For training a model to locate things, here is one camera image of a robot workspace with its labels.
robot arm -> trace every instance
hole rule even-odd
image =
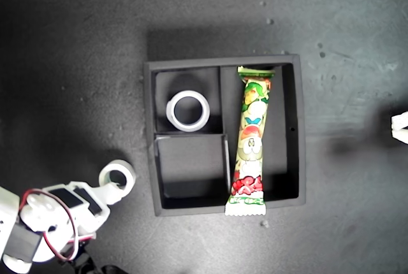
[[[121,173],[126,184],[111,180],[112,172]],[[79,241],[95,237],[95,232],[110,214],[107,205],[128,195],[135,179],[130,164],[112,161],[99,174],[100,187],[70,182],[36,189],[33,193],[28,191],[19,214],[18,196],[0,187],[0,254],[3,262],[16,273],[28,273],[32,262],[43,263],[54,256],[73,260]],[[71,242],[74,250],[69,258],[65,258],[60,252]]]

tape roll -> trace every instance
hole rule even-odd
[[[130,163],[120,159],[110,162],[99,173],[99,186],[102,187],[113,182],[110,179],[110,173],[112,171],[119,171],[125,176],[126,185],[120,189],[122,191],[122,197],[127,196],[129,192],[131,192],[136,181],[136,174],[133,167],[130,165]]]
[[[175,116],[174,109],[176,107],[176,104],[181,100],[184,99],[185,97],[193,97],[196,100],[198,100],[201,104],[202,107],[202,113],[201,117],[194,123],[192,124],[185,124],[177,120]],[[208,105],[207,99],[205,97],[193,90],[185,90],[181,91],[178,94],[176,94],[172,99],[167,103],[166,107],[166,116],[167,119],[173,124],[177,129],[183,132],[195,132],[201,129],[203,126],[208,121],[208,118],[210,118],[210,105]]]

cartoon character print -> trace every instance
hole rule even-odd
[[[248,82],[244,90],[244,101],[242,103],[242,112],[248,110],[248,107],[251,103],[255,101],[262,101],[265,104],[268,104],[268,91],[270,88],[270,81],[257,81],[257,82]]]
[[[262,191],[262,135],[265,127],[270,81],[248,81],[244,91],[231,194],[251,195]]]
[[[247,126],[240,132],[237,162],[235,165],[234,182],[231,194],[251,195],[262,191],[261,181],[262,141],[257,126]]]
[[[252,102],[246,111],[241,114],[241,129],[247,126],[258,126],[259,136],[263,136],[265,128],[266,110],[268,105],[262,101]]]

wrapper crimped end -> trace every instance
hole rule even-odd
[[[225,215],[266,215],[266,205],[237,203],[225,205]]]

cable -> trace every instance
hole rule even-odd
[[[24,195],[23,195],[23,197],[22,197],[22,199],[21,199],[19,211],[21,211],[21,209],[23,209],[24,205],[27,203],[27,198],[28,198],[28,196],[29,196],[30,194],[33,194],[33,193],[43,194],[43,195],[45,195],[45,196],[48,196],[48,197],[52,198],[54,201],[56,201],[58,204],[60,204],[61,207],[64,208],[65,212],[67,213],[67,215],[68,215],[68,217],[69,217],[69,220],[71,221],[72,228],[73,228],[73,232],[74,232],[74,239],[73,239],[74,246],[73,246],[73,251],[72,251],[71,255],[69,255],[68,257],[65,257],[65,256],[63,256],[60,252],[58,252],[58,251],[52,246],[52,244],[51,244],[51,243],[49,242],[49,240],[48,240],[48,231],[44,231],[44,232],[43,232],[43,235],[44,235],[45,243],[48,245],[48,247],[50,248],[50,250],[52,251],[52,253],[53,253],[57,258],[59,258],[59,259],[62,260],[62,261],[72,261],[72,260],[74,260],[74,258],[75,258],[75,257],[77,256],[77,254],[78,254],[78,249],[79,249],[79,235],[78,235],[78,227],[77,227],[77,225],[75,224],[75,220],[74,220],[74,218],[72,217],[72,214],[71,214],[71,212],[70,212],[70,210],[69,210],[69,207],[66,206],[66,204],[65,204],[60,198],[58,198],[57,196],[54,196],[53,194],[51,194],[51,193],[49,193],[49,192],[47,192],[47,191],[43,191],[43,190],[41,190],[41,189],[29,189],[29,190],[27,190],[27,191],[24,193]]]
[[[93,234],[84,234],[82,236],[79,236],[79,241],[87,241],[87,240],[93,240],[96,239],[96,233]],[[73,243],[74,242],[74,238],[69,239],[68,243]]]

